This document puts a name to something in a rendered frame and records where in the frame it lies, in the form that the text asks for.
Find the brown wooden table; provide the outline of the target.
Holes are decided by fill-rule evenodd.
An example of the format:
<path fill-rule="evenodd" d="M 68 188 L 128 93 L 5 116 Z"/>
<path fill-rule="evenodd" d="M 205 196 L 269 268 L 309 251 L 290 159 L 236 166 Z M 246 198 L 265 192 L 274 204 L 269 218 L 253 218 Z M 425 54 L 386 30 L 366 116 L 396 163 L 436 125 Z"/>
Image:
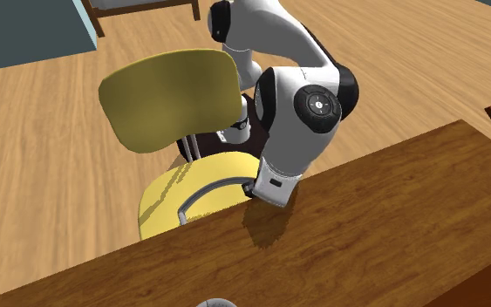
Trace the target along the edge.
<path fill-rule="evenodd" d="M 422 307 L 491 263 L 491 139 L 459 120 L 0 295 L 0 307 Z"/>

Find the yellow chair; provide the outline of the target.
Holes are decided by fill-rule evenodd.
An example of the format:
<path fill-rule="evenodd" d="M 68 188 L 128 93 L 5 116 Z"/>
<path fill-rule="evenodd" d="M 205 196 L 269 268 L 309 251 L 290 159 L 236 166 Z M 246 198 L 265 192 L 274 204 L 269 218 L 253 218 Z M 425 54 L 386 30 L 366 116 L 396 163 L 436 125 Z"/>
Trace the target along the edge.
<path fill-rule="evenodd" d="M 200 133 L 226 128 L 248 137 L 247 101 L 233 59 L 224 51 L 161 53 L 105 77 L 99 103 L 119 142 L 150 154 L 182 141 L 187 163 L 145 189 L 138 209 L 140 239 L 159 235 L 246 201 L 242 184 L 253 181 L 259 160 L 238 151 L 203 156 Z"/>

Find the grey round object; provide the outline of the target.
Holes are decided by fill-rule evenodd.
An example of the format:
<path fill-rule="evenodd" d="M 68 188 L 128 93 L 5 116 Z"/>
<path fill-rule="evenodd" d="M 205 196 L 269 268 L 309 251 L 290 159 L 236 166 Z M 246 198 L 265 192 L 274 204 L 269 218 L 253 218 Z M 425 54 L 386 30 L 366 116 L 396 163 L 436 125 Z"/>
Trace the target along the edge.
<path fill-rule="evenodd" d="M 196 307 L 237 307 L 233 302 L 224 298 L 210 298 L 201 303 Z"/>

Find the wooden legged furniture frame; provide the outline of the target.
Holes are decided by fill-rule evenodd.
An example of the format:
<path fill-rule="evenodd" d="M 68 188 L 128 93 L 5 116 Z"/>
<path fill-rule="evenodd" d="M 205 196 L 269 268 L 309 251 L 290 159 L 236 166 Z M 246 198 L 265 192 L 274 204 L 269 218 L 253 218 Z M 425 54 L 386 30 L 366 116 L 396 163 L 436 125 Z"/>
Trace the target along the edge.
<path fill-rule="evenodd" d="M 194 21 L 201 19 L 199 0 L 81 0 L 99 38 L 105 33 L 99 19 L 146 10 L 190 4 Z"/>

